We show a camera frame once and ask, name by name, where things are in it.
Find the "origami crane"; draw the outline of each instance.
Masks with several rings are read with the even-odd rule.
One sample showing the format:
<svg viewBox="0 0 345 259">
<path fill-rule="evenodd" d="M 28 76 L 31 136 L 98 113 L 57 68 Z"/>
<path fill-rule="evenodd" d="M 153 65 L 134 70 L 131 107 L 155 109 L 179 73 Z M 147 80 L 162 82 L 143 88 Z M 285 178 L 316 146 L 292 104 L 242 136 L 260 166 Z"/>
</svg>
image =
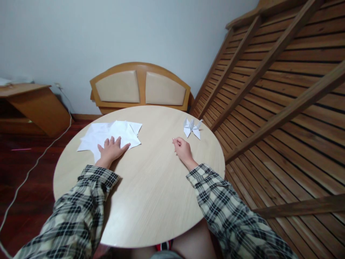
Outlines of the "origami crane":
<svg viewBox="0 0 345 259">
<path fill-rule="evenodd" d="M 189 120 L 188 120 L 187 117 L 186 117 L 186 119 L 184 120 L 184 123 L 183 123 L 183 131 L 184 131 L 184 133 L 186 134 L 186 137 L 189 137 L 190 132 L 193 131 L 194 135 L 196 135 L 196 137 L 197 137 L 198 139 L 200 139 L 200 131 L 199 131 L 199 128 L 200 128 L 200 126 L 201 126 L 201 122 L 202 122 L 202 120 L 199 121 L 198 125 L 195 126 L 195 125 L 194 125 L 194 119 L 191 120 L 191 122 L 189 122 Z"/>
</svg>

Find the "white wall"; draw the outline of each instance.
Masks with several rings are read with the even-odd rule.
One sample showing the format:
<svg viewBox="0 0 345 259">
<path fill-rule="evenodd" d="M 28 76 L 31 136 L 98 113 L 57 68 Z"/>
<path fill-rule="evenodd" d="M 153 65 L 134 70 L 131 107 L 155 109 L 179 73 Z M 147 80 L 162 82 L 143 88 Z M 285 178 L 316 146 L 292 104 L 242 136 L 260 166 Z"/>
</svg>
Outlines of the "white wall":
<svg viewBox="0 0 345 259">
<path fill-rule="evenodd" d="M 73 113 L 100 114 L 90 100 L 90 79 L 114 65 L 139 61 L 170 70 L 196 96 L 223 42 L 225 25 L 257 3 L 1 0 L 0 77 L 58 82 Z"/>
</svg>

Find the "pink line on floor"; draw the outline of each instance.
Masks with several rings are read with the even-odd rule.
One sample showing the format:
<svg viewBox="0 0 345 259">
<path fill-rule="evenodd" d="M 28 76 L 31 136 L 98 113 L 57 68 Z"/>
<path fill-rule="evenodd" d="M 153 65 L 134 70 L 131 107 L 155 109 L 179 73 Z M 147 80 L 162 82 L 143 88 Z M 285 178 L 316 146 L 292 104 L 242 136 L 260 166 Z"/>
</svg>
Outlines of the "pink line on floor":
<svg viewBox="0 0 345 259">
<path fill-rule="evenodd" d="M 18 150 L 30 150 L 30 149 L 11 149 L 11 151 L 18 151 Z"/>
</svg>

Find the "wrist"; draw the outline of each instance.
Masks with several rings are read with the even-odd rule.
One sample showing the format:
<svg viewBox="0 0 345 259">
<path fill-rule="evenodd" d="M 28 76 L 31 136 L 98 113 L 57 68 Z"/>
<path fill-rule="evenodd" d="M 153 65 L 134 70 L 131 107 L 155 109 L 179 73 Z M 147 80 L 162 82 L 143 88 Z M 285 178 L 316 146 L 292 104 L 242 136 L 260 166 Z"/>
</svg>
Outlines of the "wrist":
<svg viewBox="0 0 345 259">
<path fill-rule="evenodd" d="M 104 159 L 104 158 L 101 157 L 101 158 L 96 162 L 95 166 L 103 167 L 103 168 L 109 169 L 110 166 L 111 166 L 111 163 L 112 163 L 112 161 L 110 161 L 110 160 L 108 160 L 108 159 Z"/>
<path fill-rule="evenodd" d="M 194 159 L 183 161 L 183 163 L 188 168 L 189 171 L 192 171 L 194 168 L 196 168 L 199 165 L 197 162 L 195 162 Z"/>
</svg>

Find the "white paper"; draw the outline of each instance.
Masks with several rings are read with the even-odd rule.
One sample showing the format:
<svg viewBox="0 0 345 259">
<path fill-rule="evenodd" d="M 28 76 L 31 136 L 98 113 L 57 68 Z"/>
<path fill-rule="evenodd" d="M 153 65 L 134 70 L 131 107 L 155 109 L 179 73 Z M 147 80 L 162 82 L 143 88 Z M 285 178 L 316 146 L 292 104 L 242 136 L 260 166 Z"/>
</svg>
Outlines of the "white paper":
<svg viewBox="0 0 345 259">
<path fill-rule="evenodd" d="M 198 125 L 194 125 L 194 119 L 191 122 L 189 122 L 187 117 L 186 117 L 186 119 L 184 120 L 184 123 L 183 123 L 183 131 L 186 134 L 186 137 L 189 137 L 190 132 L 193 131 L 194 135 L 198 139 L 201 140 L 200 131 L 199 131 L 201 123 L 202 123 L 202 120 L 199 121 Z"/>
<path fill-rule="evenodd" d="M 116 140 L 121 137 L 120 147 L 123 148 L 127 143 L 130 143 L 129 149 L 141 144 L 137 135 L 141 128 L 141 123 L 115 121 L 111 123 L 93 123 L 90 125 L 85 136 L 81 138 L 81 144 L 77 151 L 90 150 L 95 162 L 101 158 L 101 153 L 97 145 L 104 147 L 104 141 L 108 138 L 114 137 Z"/>
<path fill-rule="evenodd" d="M 12 82 L 11 80 L 4 79 L 4 78 L 0 77 L 0 87 L 6 86 L 7 84 L 9 84 L 11 82 Z"/>
</svg>

